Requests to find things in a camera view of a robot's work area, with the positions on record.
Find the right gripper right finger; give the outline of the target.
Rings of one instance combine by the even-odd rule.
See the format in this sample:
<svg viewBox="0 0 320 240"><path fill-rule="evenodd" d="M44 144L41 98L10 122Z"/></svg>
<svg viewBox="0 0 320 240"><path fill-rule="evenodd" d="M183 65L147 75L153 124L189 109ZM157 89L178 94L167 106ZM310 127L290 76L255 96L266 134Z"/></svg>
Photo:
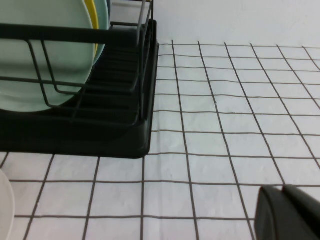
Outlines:
<svg viewBox="0 0 320 240"><path fill-rule="evenodd" d="M320 202L304 191L292 185L282 188L283 194L293 204L303 221L320 239Z"/></svg>

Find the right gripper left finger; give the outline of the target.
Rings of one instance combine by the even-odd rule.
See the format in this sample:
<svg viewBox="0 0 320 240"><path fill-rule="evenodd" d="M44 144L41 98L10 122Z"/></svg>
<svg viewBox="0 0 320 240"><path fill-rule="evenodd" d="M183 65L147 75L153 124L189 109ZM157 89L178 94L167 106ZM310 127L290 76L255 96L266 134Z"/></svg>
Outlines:
<svg viewBox="0 0 320 240"><path fill-rule="evenodd" d="M277 188L259 190L254 228L258 240L304 240L307 231L295 207Z"/></svg>

